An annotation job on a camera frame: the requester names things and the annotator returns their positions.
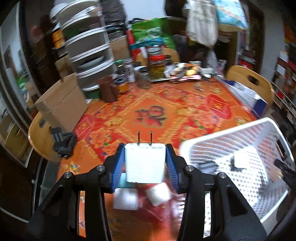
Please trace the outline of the small black toy car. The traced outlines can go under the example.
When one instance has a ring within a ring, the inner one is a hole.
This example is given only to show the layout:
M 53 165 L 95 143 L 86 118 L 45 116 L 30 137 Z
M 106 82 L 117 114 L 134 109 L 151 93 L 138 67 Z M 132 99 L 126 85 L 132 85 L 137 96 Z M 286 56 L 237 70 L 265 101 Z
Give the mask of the small black toy car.
M 197 167 L 202 173 L 214 175 L 218 169 L 218 165 L 214 161 L 200 163 Z

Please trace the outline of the small white plug charger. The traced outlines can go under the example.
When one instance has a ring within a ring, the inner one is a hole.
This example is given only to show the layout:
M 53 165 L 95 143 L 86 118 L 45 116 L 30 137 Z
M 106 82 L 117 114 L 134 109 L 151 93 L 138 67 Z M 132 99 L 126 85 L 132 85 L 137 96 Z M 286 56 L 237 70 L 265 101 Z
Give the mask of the small white plug charger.
M 118 210 L 138 210 L 138 190 L 135 188 L 117 188 L 113 197 L 113 208 Z

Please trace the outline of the white square charger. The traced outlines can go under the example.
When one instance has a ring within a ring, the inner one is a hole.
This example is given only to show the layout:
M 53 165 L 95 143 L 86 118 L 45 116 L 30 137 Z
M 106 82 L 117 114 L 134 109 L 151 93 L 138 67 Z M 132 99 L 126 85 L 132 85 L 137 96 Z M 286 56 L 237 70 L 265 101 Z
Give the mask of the white square charger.
M 235 166 L 245 168 L 242 172 L 235 172 L 243 183 L 251 186 L 268 184 L 267 173 L 263 162 L 254 147 L 246 147 L 238 150 L 233 154 L 235 158 Z
M 145 194 L 153 207 L 170 201 L 172 197 L 171 190 L 165 182 L 148 188 L 145 190 Z

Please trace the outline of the large white charger block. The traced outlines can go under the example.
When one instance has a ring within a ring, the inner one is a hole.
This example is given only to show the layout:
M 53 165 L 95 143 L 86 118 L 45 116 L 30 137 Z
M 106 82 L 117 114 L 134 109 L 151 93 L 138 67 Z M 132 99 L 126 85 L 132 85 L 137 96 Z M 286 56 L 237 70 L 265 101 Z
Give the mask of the large white charger block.
M 128 183 L 159 184 L 165 176 L 166 146 L 152 141 L 125 145 L 125 176 Z

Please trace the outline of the white square charger front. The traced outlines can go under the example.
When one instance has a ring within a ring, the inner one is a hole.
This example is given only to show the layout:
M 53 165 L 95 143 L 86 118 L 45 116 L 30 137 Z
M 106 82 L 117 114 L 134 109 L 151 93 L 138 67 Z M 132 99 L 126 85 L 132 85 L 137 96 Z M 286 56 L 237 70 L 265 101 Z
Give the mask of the white square charger front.
M 268 184 L 267 173 L 263 162 L 254 147 L 246 147 L 238 150 L 233 154 L 235 158 L 235 166 L 245 168 L 242 172 L 235 172 L 243 183 L 251 186 Z

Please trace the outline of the light blue charger box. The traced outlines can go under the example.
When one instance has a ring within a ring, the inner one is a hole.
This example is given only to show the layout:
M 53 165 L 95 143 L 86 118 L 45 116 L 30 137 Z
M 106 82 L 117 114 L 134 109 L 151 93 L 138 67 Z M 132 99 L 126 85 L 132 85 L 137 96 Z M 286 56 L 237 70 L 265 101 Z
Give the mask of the light blue charger box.
M 121 176 L 119 179 L 118 188 L 135 188 L 135 184 L 127 182 L 126 181 L 126 173 L 123 172 L 123 173 L 121 173 Z

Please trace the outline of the white perforated plastic basket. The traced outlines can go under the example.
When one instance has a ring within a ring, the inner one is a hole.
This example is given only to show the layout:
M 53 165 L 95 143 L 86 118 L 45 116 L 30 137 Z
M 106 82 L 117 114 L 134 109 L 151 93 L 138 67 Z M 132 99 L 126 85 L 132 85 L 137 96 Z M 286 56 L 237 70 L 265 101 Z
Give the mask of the white perforated plastic basket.
M 267 234 L 280 219 L 277 212 L 289 187 L 274 165 L 279 159 L 295 170 L 290 147 L 270 118 L 184 141 L 179 154 L 203 173 L 224 172 L 253 208 Z

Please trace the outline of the white storage shelf unit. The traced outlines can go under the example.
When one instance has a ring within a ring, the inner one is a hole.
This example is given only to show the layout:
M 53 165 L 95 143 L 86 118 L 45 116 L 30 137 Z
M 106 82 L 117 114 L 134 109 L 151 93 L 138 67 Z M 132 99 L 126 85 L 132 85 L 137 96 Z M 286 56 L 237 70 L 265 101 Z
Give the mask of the white storage shelf unit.
M 295 43 L 289 42 L 280 51 L 272 78 L 274 103 L 281 114 L 295 126 Z

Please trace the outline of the right wooden chair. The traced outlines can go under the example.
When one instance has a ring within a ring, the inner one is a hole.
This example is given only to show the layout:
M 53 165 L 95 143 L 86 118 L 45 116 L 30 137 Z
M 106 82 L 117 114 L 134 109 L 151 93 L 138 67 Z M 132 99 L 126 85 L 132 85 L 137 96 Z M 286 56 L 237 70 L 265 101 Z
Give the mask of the right wooden chair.
M 226 73 L 227 80 L 234 80 L 254 90 L 267 102 L 266 113 L 273 104 L 274 90 L 271 83 L 258 73 L 239 65 L 231 66 Z

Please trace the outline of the brown cardboard box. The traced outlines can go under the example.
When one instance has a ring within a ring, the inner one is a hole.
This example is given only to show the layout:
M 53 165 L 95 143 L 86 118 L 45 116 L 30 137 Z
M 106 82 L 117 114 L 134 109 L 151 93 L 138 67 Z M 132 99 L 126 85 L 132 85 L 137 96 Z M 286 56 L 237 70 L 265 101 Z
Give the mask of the brown cardboard box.
M 72 73 L 49 88 L 34 104 L 52 128 L 72 132 L 88 109 L 76 73 Z

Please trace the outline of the red patterned tablecloth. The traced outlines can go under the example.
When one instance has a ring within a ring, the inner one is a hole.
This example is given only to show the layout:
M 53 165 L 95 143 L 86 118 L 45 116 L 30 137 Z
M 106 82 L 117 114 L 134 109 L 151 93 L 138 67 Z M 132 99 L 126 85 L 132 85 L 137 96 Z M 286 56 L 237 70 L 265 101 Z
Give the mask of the red patterned tablecloth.
M 218 132 L 254 120 L 254 116 L 215 80 L 157 83 L 149 89 L 130 85 L 116 102 L 90 102 L 75 128 L 78 138 L 73 156 L 63 159 L 59 175 L 81 174 L 104 162 L 120 143 L 172 144 Z M 180 227 L 184 196 L 173 193 L 158 207 L 146 196 L 148 185 L 138 185 L 139 208 L 116 210 L 113 196 L 105 195 L 113 240 L 175 240 Z

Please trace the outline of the empty clear glass jar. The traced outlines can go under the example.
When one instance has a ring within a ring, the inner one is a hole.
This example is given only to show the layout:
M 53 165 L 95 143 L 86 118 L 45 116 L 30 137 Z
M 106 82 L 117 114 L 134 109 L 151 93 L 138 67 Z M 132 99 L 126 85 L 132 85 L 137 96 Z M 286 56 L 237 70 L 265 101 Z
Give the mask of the empty clear glass jar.
M 141 89 L 149 89 L 151 88 L 151 78 L 149 75 L 149 68 L 143 66 L 137 72 L 137 86 Z

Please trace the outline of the beige canvas tote bag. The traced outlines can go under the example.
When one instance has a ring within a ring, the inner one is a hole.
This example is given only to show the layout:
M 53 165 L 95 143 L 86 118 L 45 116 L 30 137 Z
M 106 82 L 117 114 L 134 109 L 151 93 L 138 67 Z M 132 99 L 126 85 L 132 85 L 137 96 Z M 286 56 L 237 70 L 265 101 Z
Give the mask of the beige canvas tote bag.
M 188 1 L 186 34 L 198 44 L 212 48 L 218 39 L 216 7 L 212 1 Z

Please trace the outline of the glass jar with pickles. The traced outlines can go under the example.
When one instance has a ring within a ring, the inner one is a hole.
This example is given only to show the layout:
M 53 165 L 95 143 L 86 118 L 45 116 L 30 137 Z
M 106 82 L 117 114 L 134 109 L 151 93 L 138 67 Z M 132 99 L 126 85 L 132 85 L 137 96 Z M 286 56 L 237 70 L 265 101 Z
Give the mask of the glass jar with pickles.
M 152 79 L 165 78 L 166 59 L 161 47 L 151 47 L 147 50 L 150 75 Z

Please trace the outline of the white stacked food cover rack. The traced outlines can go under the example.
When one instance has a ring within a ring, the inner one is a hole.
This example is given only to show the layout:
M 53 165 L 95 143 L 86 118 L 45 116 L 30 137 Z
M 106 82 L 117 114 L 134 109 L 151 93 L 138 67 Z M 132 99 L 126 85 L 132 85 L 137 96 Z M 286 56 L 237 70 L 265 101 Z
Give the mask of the white stacked food cover rack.
M 73 1 L 56 15 L 81 89 L 117 71 L 99 1 Z

